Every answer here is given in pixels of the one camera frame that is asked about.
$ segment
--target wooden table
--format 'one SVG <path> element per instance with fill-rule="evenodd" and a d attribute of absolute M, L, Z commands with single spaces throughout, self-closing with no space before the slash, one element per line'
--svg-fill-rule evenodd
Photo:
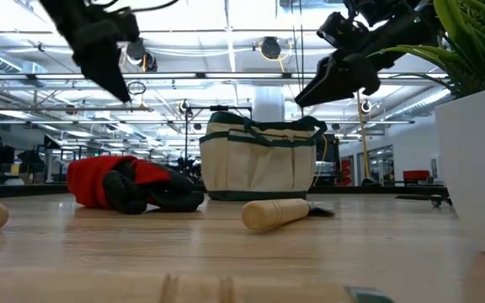
<path fill-rule="evenodd" d="M 244 228 L 243 204 L 191 214 L 87 210 L 68 194 L 0 199 L 0 268 L 281 277 L 375 287 L 396 302 L 485 302 L 485 254 L 453 209 L 388 195 L 313 195 L 336 217 L 268 233 Z"/>

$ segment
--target green strap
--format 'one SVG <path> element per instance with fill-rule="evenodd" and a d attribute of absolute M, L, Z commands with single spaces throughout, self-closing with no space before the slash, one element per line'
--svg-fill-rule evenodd
<path fill-rule="evenodd" d="M 293 122 L 294 124 L 298 124 L 298 125 L 306 125 L 308 127 L 318 127 L 319 130 L 316 131 L 315 134 L 313 134 L 313 136 L 311 136 L 310 138 L 306 139 L 306 140 L 301 140 L 301 141 L 277 141 L 277 140 L 274 140 L 274 141 L 271 141 L 267 138 L 265 138 L 262 134 L 259 134 L 257 131 L 255 131 L 253 129 L 253 127 L 258 127 L 259 128 L 259 124 L 250 120 L 249 118 L 245 118 L 244 119 L 244 130 L 249 133 L 250 135 L 252 135 L 256 141 L 258 141 L 259 143 L 261 143 L 262 145 L 264 146 L 269 146 L 269 147 L 272 147 L 272 146 L 279 146 L 279 147 L 299 147 L 299 146 L 307 146 L 309 143 L 313 143 L 315 142 L 315 140 L 322 136 L 325 131 L 327 131 L 327 124 L 325 122 L 322 122 L 322 121 L 319 121 L 317 120 L 316 118 L 314 117 L 311 117 L 311 116 L 306 116 L 304 118 L 301 118 L 295 122 Z"/>

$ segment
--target white planter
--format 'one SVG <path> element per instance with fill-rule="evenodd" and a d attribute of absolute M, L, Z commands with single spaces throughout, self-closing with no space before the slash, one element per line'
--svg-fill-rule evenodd
<path fill-rule="evenodd" d="M 485 252 L 485 92 L 435 109 L 446 187 L 460 226 Z"/>

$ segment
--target white wall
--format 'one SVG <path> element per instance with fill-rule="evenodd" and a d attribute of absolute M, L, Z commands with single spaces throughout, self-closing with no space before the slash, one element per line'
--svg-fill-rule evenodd
<path fill-rule="evenodd" d="M 437 130 L 435 117 L 414 119 L 413 125 L 393 125 L 384 136 L 373 136 L 367 139 L 368 150 L 392 145 L 394 151 L 394 175 L 397 181 L 403 181 L 403 171 L 431 171 L 431 159 L 438 159 Z M 357 154 L 363 151 L 362 142 L 349 143 L 340 147 L 340 156 L 354 155 L 354 171 L 358 171 Z M 355 184 L 359 184 L 355 174 Z"/>

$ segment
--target red glove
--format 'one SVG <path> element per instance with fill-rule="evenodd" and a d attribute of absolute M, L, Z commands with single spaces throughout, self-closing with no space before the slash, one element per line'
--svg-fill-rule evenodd
<path fill-rule="evenodd" d="M 140 214 L 147 204 L 170 211 L 195 211 L 203 202 L 201 192 L 182 174 L 133 156 L 100 156 L 71 163 L 69 191 L 87 207 L 116 209 Z"/>

